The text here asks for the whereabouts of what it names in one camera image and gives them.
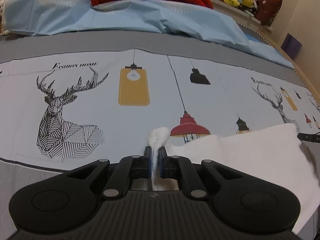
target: gray sheet border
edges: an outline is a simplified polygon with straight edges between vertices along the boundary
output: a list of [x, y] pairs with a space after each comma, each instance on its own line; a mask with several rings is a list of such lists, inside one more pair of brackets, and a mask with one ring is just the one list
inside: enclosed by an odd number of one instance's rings
[[66, 171], [66, 170], [46, 168], [46, 167], [31, 165], [31, 164], [27, 164], [27, 163], [21, 163], [21, 162], [17, 162], [17, 161], [7, 160], [7, 159], [1, 158], [1, 157], [0, 157], [0, 161], [4, 162], [4, 163], [15, 164], [18, 166], [23, 166], [23, 167], [27, 167], [27, 168], [31, 168], [31, 169], [42, 170], [42, 171], [60, 172], [60, 173], [64, 173]]
[[24, 37], [10, 35], [0, 41], [0, 63], [52, 54], [84, 51], [122, 51], [142, 49], [148, 52], [207, 59], [240, 66], [304, 86], [294, 70], [220, 44], [195, 38], [135, 31], [87, 31], [53, 36]]

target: red lamp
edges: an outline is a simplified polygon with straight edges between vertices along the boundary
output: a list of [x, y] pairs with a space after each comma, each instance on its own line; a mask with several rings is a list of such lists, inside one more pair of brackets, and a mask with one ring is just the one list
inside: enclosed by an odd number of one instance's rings
[[306, 117], [307, 124], [310, 126], [310, 128], [312, 128], [311, 120], [307, 117], [306, 114], [304, 114], [304, 116]]
[[170, 136], [183, 137], [184, 142], [187, 143], [200, 136], [209, 135], [210, 132], [207, 128], [196, 123], [195, 119], [184, 111], [183, 117], [180, 118], [180, 125], [171, 130]]

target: white cloth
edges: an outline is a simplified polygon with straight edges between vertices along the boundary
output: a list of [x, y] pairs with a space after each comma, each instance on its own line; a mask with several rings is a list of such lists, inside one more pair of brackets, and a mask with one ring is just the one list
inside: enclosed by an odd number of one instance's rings
[[208, 135], [183, 146], [170, 145], [168, 138], [169, 129], [164, 127], [150, 132], [147, 138], [153, 150], [153, 190], [178, 189], [175, 180], [159, 178], [158, 149], [165, 146], [168, 156], [184, 156], [192, 163], [211, 159], [293, 192], [301, 205], [294, 233], [302, 229], [320, 204], [318, 176], [308, 148], [297, 138], [293, 124], [224, 138]]

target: pendant lamp illustration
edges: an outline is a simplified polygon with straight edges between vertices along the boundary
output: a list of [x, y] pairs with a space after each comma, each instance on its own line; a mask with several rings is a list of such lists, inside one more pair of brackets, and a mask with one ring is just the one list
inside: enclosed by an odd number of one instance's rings
[[189, 59], [189, 61], [192, 65], [192, 73], [190, 74], [191, 83], [210, 85], [210, 82], [207, 79], [207, 77], [205, 75], [200, 74], [199, 70], [193, 66], [191, 59]]
[[313, 120], [315, 121], [316, 127], [320, 130], [319, 124], [317, 122], [317, 120], [315, 119], [315, 117], [313, 116]]
[[310, 126], [310, 128], [312, 128], [311, 120], [307, 117], [306, 114], [304, 114], [304, 116], [306, 117], [307, 124]]
[[147, 72], [134, 63], [120, 71], [119, 97], [121, 106], [147, 106], [150, 104]]
[[288, 101], [289, 105], [291, 106], [292, 110], [293, 111], [298, 111], [298, 108], [294, 104], [294, 102], [291, 99], [291, 97], [288, 95], [288, 92], [286, 90], [284, 90], [282, 87], [280, 87], [280, 90], [281, 90], [282, 94], [284, 95], [285, 99], [287, 99], [287, 101]]
[[300, 95], [299, 95], [295, 90], [293, 90], [293, 91], [296, 93], [297, 97], [298, 97], [299, 99], [301, 99]]
[[176, 80], [176, 83], [177, 83], [177, 87], [178, 87], [178, 91], [179, 91], [179, 94], [180, 94], [182, 106], [183, 106], [183, 109], [184, 109], [184, 114], [180, 118], [180, 124], [177, 125], [176, 127], [174, 127], [171, 130], [170, 136], [172, 136], [172, 137], [183, 137], [184, 143], [187, 143], [187, 142], [195, 140], [195, 139], [197, 139], [197, 138], [199, 138], [201, 136], [209, 135], [210, 134], [209, 130], [207, 128], [205, 128], [204, 126], [201, 126], [201, 125], [197, 124], [195, 119], [193, 117], [191, 117], [191, 115], [188, 114], [188, 112], [186, 111], [186, 108], [184, 106], [183, 99], [182, 99], [182, 96], [181, 96], [180, 88], [179, 88], [179, 85], [178, 85], [176, 74], [175, 74], [173, 69], [172, 69], [172, 71], [173, 71], [173, 74], [174, 74], [174, 77], [175, 77], [175, 80]]
[[250, 132], [250, 129], [247, 127], [246, 122], [240, 119], [240, 117], [238, 117], [238, 121], [236, 122], [236, 124], [238, 125], [238, 128], [239, 128], [236, 134]]

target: metal screw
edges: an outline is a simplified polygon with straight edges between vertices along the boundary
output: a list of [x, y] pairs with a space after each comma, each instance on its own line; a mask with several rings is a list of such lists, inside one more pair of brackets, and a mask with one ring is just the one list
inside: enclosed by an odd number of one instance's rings
[[116, 189], [114, 188], [109, 188], [109, 189], [106, 189], [103, 194], [106, 196], [106, 197], [116, 197], [119, 195], [119, 191], [117, 191]]
[[195, 189], [191, 191], [191, 196], [196, 197], [196, 198], [202, 198], [205, 197], [207, 193], [201, 189]]

